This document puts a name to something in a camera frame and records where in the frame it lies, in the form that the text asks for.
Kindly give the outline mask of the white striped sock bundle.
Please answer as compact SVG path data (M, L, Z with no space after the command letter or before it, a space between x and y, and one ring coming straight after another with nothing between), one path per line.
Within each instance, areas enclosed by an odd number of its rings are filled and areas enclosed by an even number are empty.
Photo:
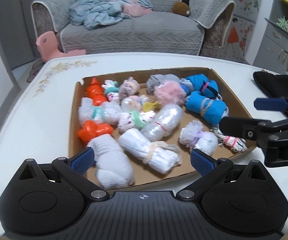
M213 132L218 138L218 145L225 146L233 154L241 153L247 150L245 139L224 135L217 127L211 128L211 132Z

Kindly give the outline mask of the white mesh bundle lilac scrunchie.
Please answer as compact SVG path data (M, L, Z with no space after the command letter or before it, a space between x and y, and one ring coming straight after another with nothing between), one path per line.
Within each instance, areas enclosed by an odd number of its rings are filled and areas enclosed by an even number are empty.
M179 143L190 150L198 149L212 156L218 146L218 138L213 132L206 132L202 129L201 121L191 121L181 130Z

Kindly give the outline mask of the white fluffy sock bundle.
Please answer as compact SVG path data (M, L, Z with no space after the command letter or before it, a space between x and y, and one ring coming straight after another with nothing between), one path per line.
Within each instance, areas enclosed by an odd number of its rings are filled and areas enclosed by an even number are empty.
M104 189L118 189L133 185L133 167L123 148L109 134L95 137L87 144L94 150L96 178Z

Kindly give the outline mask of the orange plastic bundle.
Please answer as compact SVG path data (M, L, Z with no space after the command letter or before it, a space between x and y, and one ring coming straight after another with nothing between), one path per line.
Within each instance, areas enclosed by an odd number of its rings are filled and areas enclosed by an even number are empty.
M87 120L77 135L83 144L88 144L92 139L104 134L112 135L114 128L109 124L96 124L94 121Z
M100 106L104 102L108 102L104 95L104 89L96 77L91 79L90 85L87 87L86 95L92 100L94 106Z

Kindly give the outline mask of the blue sock bundle beige stripes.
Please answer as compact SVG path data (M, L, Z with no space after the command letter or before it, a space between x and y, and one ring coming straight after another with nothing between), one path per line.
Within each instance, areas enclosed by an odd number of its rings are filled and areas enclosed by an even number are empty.
M211 126L218 126L220 120L229 114L229 109L222 100L210 99L198 91L190 94L185 106L188 111L199 114Z

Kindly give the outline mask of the white towel bundle beige tie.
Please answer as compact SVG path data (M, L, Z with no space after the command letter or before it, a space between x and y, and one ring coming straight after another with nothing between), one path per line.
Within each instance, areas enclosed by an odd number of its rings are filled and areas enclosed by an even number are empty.
M138 129L128 129L117 139L120 146L145 165L161 174L180 166L182 157L176 145L164 141L149 141Z

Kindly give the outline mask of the clear bubble wrap bundle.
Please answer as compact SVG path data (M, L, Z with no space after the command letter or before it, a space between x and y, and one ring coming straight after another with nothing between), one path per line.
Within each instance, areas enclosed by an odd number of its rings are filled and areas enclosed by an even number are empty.
M182 117L183 110L180 106L165 105L155 115L153 121L141 129L141 133L151 142L161 141L172 134L173 130L179 126Z

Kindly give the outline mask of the white fluffy bundle teal band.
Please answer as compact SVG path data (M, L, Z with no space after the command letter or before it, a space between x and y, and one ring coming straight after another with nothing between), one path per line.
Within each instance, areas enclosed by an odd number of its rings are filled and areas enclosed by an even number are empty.
M120 105L115 102L103 102L101 105L95 106L91 98L82 98L78 109L78 118L81 126L88 120L96 124L115 126L119 123L121 113Z

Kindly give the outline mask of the blue sock bundle dark band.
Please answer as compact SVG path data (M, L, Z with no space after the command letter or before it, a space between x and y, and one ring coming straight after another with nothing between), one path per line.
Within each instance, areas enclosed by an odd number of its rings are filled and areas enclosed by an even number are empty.
M204 74L196 74L180 80L180 86L189 95L192 92L199 92L202 96L215 99L219 96L219 88L214 80L210 80Z

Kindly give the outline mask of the pink fluffy bird toy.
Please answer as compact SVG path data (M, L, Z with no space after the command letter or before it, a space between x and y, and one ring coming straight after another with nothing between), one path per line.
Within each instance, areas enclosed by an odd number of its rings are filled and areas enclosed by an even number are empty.
M164 81L160 85L147 85L147 94L152 95L154 102L145 102L143 112L155 111L169 104L182 106L186 102L186 92L176 81Z

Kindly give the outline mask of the white green sock bundle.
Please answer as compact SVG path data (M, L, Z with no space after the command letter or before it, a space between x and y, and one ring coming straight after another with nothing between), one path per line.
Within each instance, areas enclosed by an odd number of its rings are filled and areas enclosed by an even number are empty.
M119 84L113 80L105 80L102 84L102 88L104 89L104 95L106 96L109 102L115 102L117 104L120 103L119 97Z

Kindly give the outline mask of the lilac knit sock bundle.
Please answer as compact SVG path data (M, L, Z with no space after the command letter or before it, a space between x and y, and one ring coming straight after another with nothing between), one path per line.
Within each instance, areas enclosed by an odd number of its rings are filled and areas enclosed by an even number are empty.
M125 99L128 96L135 95L140 89L139 83L131 76L124 80L119 88L120 100Z

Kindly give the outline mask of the grey sock bundle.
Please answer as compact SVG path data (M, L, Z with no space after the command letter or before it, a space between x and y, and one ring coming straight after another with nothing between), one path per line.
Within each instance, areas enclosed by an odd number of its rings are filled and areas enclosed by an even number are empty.
M166 81L176 81L180 82L180 78L174 74L154 74L149 77L146 82L146 92L148 95L153 95L155 91L155 87Z

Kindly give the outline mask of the black knit hat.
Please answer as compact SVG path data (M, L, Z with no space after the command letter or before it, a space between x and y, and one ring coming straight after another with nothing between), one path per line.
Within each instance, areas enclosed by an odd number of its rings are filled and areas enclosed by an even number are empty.
M254 72L253 79L258 88L269 98L288 96L288 75Z

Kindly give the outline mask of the grey shelf cabinet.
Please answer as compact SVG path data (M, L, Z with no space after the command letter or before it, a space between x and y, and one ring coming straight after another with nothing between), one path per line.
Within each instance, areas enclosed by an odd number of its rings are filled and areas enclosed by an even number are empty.
M284 74L288 67L288 32L277 25L278 20L288 21L288 2L273 0L266 29L253 65Z

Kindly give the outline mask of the brown cardboard box tray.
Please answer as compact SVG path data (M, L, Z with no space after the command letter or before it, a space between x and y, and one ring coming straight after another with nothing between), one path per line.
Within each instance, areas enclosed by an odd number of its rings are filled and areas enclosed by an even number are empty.
M249 117L226 82L208 68L155 69L86 77L75 87L69 155L89 142L98 161L85 169L105 189L130 189L194 171L192 149L233 159L256 143L218 141L224 116Z

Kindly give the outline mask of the brown floor mat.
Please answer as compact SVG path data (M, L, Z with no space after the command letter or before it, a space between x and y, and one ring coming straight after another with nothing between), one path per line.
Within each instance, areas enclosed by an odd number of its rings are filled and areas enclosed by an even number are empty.
M26 79L27 83L31 83L33 81L33 79L36 77L36 75L39 73L39 71L41 70L41 68L44 66L45 62L40 59L39 61L35 62L32 65L32 68L29 72L29 76Z

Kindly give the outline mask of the decorated grey refrigerator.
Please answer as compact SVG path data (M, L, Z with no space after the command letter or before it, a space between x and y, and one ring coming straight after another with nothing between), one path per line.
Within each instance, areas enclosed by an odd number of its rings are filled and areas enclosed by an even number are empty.
M243 62L256 25L261 0L233 0L235 9L222 48L216 58Z

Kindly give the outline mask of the pink plastic stool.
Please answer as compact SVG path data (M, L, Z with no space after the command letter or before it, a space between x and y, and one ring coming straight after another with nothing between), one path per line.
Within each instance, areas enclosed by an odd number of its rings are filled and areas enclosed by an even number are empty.
M53 31L47 31L41 34L36 40L37 50L41 55L41 59L47 63L52 59L71 56L82 56L86 54L84 49L70 50L63 53L58 49L58 40Z

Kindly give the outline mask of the grey sofa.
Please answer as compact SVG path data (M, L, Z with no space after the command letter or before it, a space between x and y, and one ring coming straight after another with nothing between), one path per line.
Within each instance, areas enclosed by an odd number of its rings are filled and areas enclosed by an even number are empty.
M53 31L59 50L84 49L87 54L152 52L213 57L224 45L233 0L149 0L151 14L88 30L70 23L69 9L77 0L35 0L31 15L36 36ZM190 16L171 12L184 2Z

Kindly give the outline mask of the brown plush toy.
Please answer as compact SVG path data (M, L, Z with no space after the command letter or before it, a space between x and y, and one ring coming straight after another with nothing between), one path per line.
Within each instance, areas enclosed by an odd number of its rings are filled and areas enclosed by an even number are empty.
M190 8L184 2L175 2L171 8L171 12L177 15L189 17L190 16Z

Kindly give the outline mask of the light blue blanket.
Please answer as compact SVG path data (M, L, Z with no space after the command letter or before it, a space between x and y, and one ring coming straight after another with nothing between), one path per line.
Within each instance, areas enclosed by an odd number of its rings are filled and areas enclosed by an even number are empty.
M77 0L69 9L70 23L94 30L133 18L122 12L124 3L154 9L149 0Z

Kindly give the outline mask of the pink clothing on sofa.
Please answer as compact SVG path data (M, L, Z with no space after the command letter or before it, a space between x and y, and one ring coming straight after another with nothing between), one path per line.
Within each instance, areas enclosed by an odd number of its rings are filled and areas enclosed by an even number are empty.
M139 4L124 3L122 12L130 17L141 17L143 15L151 14L152 10L141 7Z

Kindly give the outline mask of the grey door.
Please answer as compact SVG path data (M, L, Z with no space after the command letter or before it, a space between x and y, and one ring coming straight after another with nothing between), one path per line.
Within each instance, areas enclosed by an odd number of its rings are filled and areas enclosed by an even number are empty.
M14 70L37 57L31 16L34 0L0 0L0 46L6 66Z

